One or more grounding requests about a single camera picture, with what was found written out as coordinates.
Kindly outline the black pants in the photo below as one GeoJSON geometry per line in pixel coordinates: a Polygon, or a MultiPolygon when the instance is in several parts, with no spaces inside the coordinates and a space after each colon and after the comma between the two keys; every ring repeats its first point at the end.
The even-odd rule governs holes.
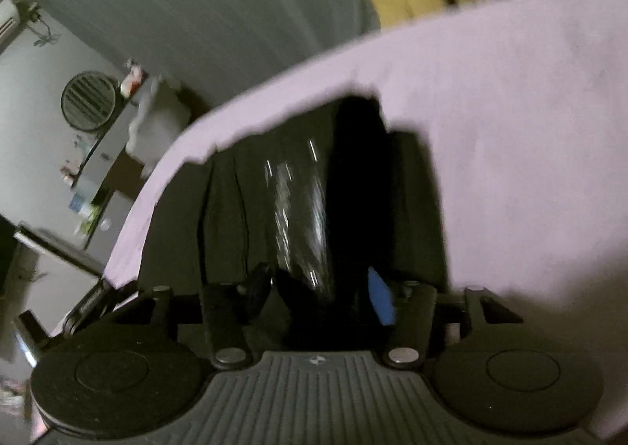
{"type": "Polygon", "coordinates": [[[344,97],[175,172],[154,208],[139,269],[206,261],[270,293],[247,328],[255,352],[368,349],[380,322],[368,272],[393,290],[444,290],[447,268],[428,148],[390,130],[373,98],[344,97]]]}

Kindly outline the grey dresser desk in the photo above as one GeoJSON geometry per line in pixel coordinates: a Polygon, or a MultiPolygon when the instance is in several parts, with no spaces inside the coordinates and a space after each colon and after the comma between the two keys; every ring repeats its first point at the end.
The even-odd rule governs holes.
{"type": "Polygon", "coordinates": [[[47,255],[88,273],[100,275],[109,261],[122,225],[142,188],[141,166],[126,152],[129,127],[139,110],[139,96],[128,100],[117,118],[97,139],[70,187],[70,205],[81,217],[85,232],[72,242],[50,230],[20,223],[15,239],[39,255],[47,255]]]}

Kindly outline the round black slatted fan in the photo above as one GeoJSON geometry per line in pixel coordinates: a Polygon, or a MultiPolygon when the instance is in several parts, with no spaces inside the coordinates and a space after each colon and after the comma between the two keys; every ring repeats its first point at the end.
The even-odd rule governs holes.
{"type": "Polygon", "coordinates": [[[85,71],[67,82],[61,95],[61,112],[67,124],[94,133],[108,124],[118,106],[117,82],[98,71],[85,71]]]}

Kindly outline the small pink white figurine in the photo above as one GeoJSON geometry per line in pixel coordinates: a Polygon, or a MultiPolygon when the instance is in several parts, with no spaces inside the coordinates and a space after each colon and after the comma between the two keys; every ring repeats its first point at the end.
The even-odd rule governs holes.
{"type": "Polygon", "coordinates": [[[144,68],[133,59],[128,59],[124,63],[124,68],[127,69],[127,75],[124,76],[124,79],[120,82],[119,92],[121,96],[127,100],[139,90],[147,74],[144,68]]]}

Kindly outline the lavender bed blanket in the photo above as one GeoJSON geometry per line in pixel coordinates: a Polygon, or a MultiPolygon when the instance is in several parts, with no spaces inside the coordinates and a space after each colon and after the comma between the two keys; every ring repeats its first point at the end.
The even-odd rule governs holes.
{"type": "Polygon", "coordinates": [[[162,158],[105,276],[137,275],[153,207],[183,162],[352,91],[427,141],[453,284],[488,286],[589,349],[606,381],[592,430],[624,430],[627,0],[484,2],[365,36],[235,97],[162,158]]]}

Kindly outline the white air conditioner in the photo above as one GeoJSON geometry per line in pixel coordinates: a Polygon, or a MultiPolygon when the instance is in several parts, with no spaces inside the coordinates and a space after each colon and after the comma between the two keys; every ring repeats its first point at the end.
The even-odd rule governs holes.
{"type": "Polygon", "coordinates": [[[0,3],[0,46],[5,46],[13,38],[20,26],[20,13],[13,0],[0,3]]]}

